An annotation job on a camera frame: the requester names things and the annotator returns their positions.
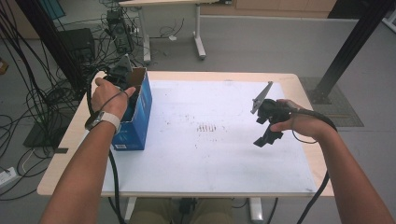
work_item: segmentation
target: electronic equipment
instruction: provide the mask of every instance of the electronic equipment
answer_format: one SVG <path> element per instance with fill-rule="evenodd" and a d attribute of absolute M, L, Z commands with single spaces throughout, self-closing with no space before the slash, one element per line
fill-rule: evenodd
<path fill-rule="evenodd" d="M 132 27 L 127 26 L 122 17 L 122 10 L 108 10 L 107 11 L 108 33 L 111 35 L 114 44 L 116 45 L 117 53 L 125 54 L 132 52 Z"/>
<path fill-rule="evenodd" d="M 59 32 L 59 37 L 79 63 L 92 62 L 95 58 L 95 42 L 88 28 Z"/>

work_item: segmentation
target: table leg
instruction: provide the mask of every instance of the table leg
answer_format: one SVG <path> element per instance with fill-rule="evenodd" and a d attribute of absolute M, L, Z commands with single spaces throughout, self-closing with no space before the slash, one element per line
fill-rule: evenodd
<path fill-rule="evenodd" d="M 145 26 L 145 16 L 142 7 L 137 7 L 136 9 L 139 15 L 140 30 L 142 32 L 142 39 L 143 39 L 143 61 L 146 64 L 149 64 L 151 62 L 151 54 L 149 49 L 149 35 L 146 32 L 146 26 Z"/>
<path fill-rule="evenodd" d="M 128 199 L 128 205 L 126 206 L 125 220 L 131 218 L 132 212 L 134 211 L 134 204 L 136 203 L 136 197 L 130 197 Z"/>
<path fill-rule="evenodd" d="M 393 13 L 389 16 L 388 19 L 382 19 L 382 22 L 384 22 L 393 32 L 396 33 L 396 26 L 393 24 L 396 21 L 396 10 L 393 11 Z"/>
<path fill-rule="evenodd" d="M 253 223 L 263 223 L 264 218 L 262 217 L 262 199 L 249 198 L 248 204 L 250 207 L 250 220 Z"/>
<path fill-rule="evenodd" d="M 204 45 L 202 44 L 201 34 L 200 34 L 200 15 L 201 15 L 201 6 L 196 4 L 196 11 L 195 11 L 195 32 L 193 32 L 195 44 L 198 49 L 199 57 L 203 60 L 206 57 Z"/>

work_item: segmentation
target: cardboard box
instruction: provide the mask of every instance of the cardboard box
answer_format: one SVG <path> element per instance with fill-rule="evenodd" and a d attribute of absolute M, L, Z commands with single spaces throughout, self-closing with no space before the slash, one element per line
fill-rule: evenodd
<path fill-rule="evenodd" d="M 149 126 L 152 96 L 146 68 L 134 68 L 128 83 L 136 91 L 121 120 L 120 131 L 113 137 L 112 146 L 117 151 L 145 149 Z"/>

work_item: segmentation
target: table frame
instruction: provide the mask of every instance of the table frame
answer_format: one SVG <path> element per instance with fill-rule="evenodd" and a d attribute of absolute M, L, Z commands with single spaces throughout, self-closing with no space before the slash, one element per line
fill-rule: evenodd
<path fill-rule="evenodd" d="M 204 45 L 202 44 L 201 39 L 201 4 L 202 3 L 214 3 L 218 0 L 135 0 L 135 1 L 127 1 L 120 2 L 121 7 L 134 7 L 137 9 L 137 13 L 140 20 L 140 29 L 143 38 L 143 61 L 145 64 L 149 64 L 151 62 L 151 53 L 149 46 L 149 35 L 146 30 L 146 22 L 144 16 L 144 6 L 158 6 L 158 5 L 185 5 L 185 4 L 195 4 L 195 31 L 192 32 L 195 45 L 198 49 L 198 55 L 201 60 L 204 60 L 206 57 Z"/>

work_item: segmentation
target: gray floor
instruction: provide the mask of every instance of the gray floor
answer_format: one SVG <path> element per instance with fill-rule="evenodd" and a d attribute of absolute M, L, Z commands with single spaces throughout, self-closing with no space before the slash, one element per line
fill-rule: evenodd
<path fill-rule="evenodd" d="M 188 36 L 183 29 L 181 38 L 176 42 L 160 39 L 151 41 L 152 63 L 148 70 L 271 72 L 293 73 L 299 77 L 322 77 L 355 24 L 356 21 L 202 17 L 202 39 L 207 53 L 204 61 L 197 57 L 193 40 L 183 37 Z M 37 42 L 32 43 L 40 51 Z M 11 62 L 3 44 L 0 44 L 0 50 L 2 57 Z M 337 83 L 364 124 L 364 127 L 359 128 L 340 128 L 340 134 L 394 217 L 395 59 L 396 34 L 380 24 Z M 15 66 L 11 65 L 0 80 L 0 114 L 17 118 L 26 109 L 26 90 Z M 21 142 L 32 124 L 31 119 L 21 123 L 14 133 L 7 155 L 1 160 L 1 166 L 16 166 L 19 157 L 27 150 Z M 25 180 L 4 198 L 12 198 L 34 189 L 39 179 L 40 176 Z M 34 193 L 16 201 L 0 202 L 0 222 L 35 223 L 47 200 L 48 198 Z M 296 222 L 308 200 L 280 199 L 273 223 Z M 241 203 L 242 199 L 234 202 L 235 205 Z M 262 199 L 265 217 L 270 214 L 273 203 L 274 198 Z M 234 209 L 233 213 L 235 223 L 250 223 L 246 206 Z M 117 222 L 105 199 L 101 203 L 98 222 Z M 320 198 L 304 223 L 339 222 L 334 200 Z"/>

